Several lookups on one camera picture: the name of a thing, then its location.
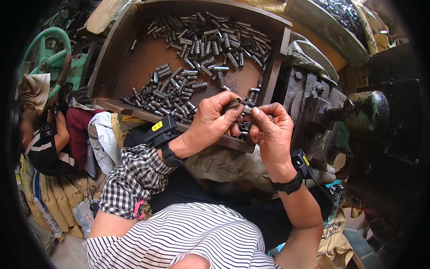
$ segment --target green wheel handle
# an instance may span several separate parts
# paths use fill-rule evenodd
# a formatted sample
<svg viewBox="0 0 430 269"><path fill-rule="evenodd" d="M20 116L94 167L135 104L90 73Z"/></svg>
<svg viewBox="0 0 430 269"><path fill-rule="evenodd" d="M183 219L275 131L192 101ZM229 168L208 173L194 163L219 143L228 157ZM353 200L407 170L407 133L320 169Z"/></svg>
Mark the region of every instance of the green wheel handle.
<svg viewBox="0 0 430 269"><path fill-rule="evenodd" d="M45 49L45 37L47 37L47 36L57 36L63 42L64 49L57 52L56 54L54 54L50 57L47 57L46 56L46 49ZM27 51L24 54L24 58L22 58L21 66L19 68L19 73L18 73L19 81L22 81L22 75L23 75L23 69L24 69L25 61L27 60L32 49L36 45L39 45L39 57L38 57L39 63L33 69L33 71L30 72L30 75L46 73L49 65L58 61L61 58L66 57L67 55L71 54L71 52L72 52L72 47L70 45L69 36L67 35L67 33L63 29L58 28L58 27L50 27L50 28L47 28L46 30L43 30L31 42L30 46L28 47Z"/></svg>

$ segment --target yellow label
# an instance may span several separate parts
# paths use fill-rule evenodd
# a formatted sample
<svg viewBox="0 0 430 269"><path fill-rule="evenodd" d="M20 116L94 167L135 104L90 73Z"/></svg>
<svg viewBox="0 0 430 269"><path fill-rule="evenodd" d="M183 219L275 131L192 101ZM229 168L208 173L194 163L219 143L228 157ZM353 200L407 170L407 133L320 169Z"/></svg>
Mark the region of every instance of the yellow label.
<svg viewBox="0 0 430 269"><path fill-rule="evenodd" d="M309 161L306 159L306 156L303 155L304 162L309 166Z"/></svg>
<svg viewBox="0 0 430 269"><path fill-rule="evenodd" d="M152 130L155 132L158 129L160 129L161 127L163 127L163 123L161 121L157 122L154 126L152 126Z"/></svg>

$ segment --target pink string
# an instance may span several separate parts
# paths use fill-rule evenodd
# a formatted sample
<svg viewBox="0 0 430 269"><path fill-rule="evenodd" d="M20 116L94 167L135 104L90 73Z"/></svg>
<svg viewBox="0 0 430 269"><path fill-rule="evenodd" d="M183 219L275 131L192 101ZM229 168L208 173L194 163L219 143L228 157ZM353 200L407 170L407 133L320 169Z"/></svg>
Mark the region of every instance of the pink string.
<svg viewBox="0 0 430 269"><path fill-rule="evenodd" d="M145 214L142 214L142 215L140 215L140 216L137 216L137 212L139 211L139 206L141 205L141 204L144 204L145 203L145 201L144 200L140 200L139 202L137 202L136 203L136 205L135 205L135 211L134 211L134 214L135 214L135 216L136 216L136 219L137 220L140 220L141 218L143 218L144 216L145 216Z"/></svg>

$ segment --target fingernail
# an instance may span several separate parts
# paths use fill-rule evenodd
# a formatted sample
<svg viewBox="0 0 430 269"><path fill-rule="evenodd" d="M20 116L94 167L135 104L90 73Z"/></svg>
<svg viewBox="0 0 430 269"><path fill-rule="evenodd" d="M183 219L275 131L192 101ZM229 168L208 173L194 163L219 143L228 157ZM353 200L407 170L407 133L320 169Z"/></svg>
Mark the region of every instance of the fingernail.
<svg viewBox="0 0 430 269"><path fill-rule="evenodd" d="M258 107L253 107L252 108L252 110L251 110L251 114L253 115L253 116L257 116L258 114L260 114L260 110L258 109Z"/></svg>

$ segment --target black wrist strap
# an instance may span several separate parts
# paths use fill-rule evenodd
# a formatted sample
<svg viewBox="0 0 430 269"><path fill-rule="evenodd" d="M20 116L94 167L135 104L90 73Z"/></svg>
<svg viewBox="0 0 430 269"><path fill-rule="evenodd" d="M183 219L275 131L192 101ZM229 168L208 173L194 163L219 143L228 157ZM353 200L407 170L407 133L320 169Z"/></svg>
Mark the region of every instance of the black wrist strap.
<svg viewBox="0 0 430 269"><path fill-rule="evenodd" d="M169 142L166 142L161 145L161 155L163 156L163 159L166 163L174 167L179 167L184 163L181 159L178 159L178 157L176 157L176 155L170 150Z"/></svg>
<svg viewBox="0 0 430 269"><path fill-rule="evenodd" d="M302 183L303 183L303 176L299 171L297 171L297 175L292 181L288 183L272 183L272 186L275 188L275 190L285 192L286 194L289 195L297 191L298 189L300 189Z"/></svg>

